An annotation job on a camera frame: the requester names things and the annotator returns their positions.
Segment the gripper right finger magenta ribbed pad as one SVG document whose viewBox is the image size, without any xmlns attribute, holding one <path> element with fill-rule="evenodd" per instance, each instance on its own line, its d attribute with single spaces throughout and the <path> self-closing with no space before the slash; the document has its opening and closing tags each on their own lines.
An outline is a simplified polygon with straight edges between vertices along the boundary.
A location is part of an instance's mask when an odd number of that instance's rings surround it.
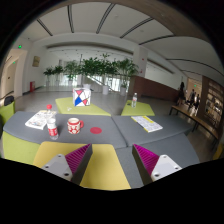
<svg viewBox="0 0 224 224">
<path fill-rule="evenodd" d="M 132 146 L 132 154 L 144 185 L 181 170 L 168 155 L 157 155 L 137 144 Z"/>
</svg>

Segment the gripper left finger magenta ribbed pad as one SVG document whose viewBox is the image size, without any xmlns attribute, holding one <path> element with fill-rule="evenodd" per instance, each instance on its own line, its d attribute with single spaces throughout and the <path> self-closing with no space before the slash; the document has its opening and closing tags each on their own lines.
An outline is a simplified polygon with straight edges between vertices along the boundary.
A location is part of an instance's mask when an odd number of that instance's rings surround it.
<svg viewBox="0 0 224 224">
<path fill-rule="evenodd" d="M 42 169 L 79 185 L 92 153 L 92 145 L 87 144 L 67 155 L 57 154 Z"/>
</svg>

